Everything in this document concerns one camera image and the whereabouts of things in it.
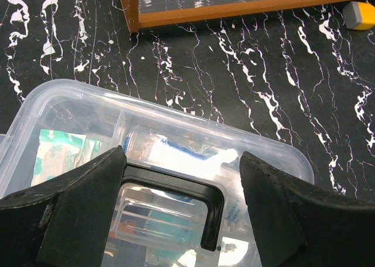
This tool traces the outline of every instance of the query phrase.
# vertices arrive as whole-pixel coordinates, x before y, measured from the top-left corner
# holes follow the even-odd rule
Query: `yellow and gray object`
[[[375,7],[365,2],[350,2],[343,15],[348,29],[368,30],[375,26]]]

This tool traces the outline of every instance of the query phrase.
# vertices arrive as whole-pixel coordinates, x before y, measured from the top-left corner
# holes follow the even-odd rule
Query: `clear plastic container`
[[[0,141],[0,197],[30,187],[41,129],[85,134],[101,142],[100,153],[121,145],[130,163],[189,175],[223,191],[221,249],[210,252],[200,247],[204,203],[124,184],[104,252],[106,267],[261,266],[240,156],[249,151],[314,182],[306,157],[289,145],[92,85],[54,80],[27,96]]]

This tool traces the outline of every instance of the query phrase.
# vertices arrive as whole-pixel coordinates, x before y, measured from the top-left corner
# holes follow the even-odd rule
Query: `transparent lid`
[[[249,151],[314,181],[306,157],[289,145],[92,85],[54,80],[28,95],[0,141],[0,197],[31,186],[42,129],[99,142],[98,155],[121,145],[131,163],[189,175],[223,191],[220,248],[210,252],[200,247],[204,203],[124,184],[104,252],[107,267],[261,266],[238,172],[241,154]]]

